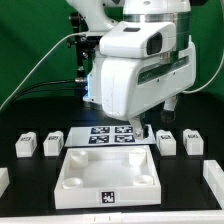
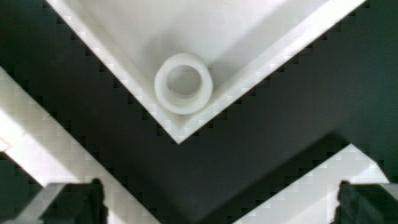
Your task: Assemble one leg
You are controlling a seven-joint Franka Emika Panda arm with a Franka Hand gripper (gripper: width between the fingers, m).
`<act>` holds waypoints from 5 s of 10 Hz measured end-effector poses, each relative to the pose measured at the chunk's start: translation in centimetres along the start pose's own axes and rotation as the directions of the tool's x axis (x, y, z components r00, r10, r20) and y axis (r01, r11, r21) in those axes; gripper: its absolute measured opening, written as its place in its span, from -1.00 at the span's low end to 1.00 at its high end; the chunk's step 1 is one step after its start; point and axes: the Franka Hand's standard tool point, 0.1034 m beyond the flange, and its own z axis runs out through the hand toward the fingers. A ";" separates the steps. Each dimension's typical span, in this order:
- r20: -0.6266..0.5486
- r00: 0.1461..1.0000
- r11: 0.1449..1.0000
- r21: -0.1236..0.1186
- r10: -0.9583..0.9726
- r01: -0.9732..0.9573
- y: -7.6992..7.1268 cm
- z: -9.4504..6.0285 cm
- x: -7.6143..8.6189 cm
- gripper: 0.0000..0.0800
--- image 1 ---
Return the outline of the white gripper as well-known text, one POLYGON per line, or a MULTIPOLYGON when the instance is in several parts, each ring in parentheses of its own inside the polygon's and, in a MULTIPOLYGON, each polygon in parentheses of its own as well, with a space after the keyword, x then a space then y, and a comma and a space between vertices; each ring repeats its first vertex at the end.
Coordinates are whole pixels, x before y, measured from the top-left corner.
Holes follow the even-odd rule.
POLYGON ((101 70, 103 111, 118 120, 130 120, 136 139, 144 138, 139 114, 191 87, 196 78, 193 42, 178 53, 179 65, 160 71, 160 56, 147 59, 108 57, 101 70))

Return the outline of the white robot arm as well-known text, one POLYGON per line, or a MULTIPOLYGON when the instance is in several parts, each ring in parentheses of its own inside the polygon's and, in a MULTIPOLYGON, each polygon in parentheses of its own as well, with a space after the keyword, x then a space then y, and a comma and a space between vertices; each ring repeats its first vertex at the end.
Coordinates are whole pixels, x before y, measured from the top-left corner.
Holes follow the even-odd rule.
POLYGON ((83 100, 128 121, 144 139, 143 113, 160 103, 173 110, 176 95, 195 82, 190 1, 66 1, 87 24, 82 37, 96 42, 83 100))

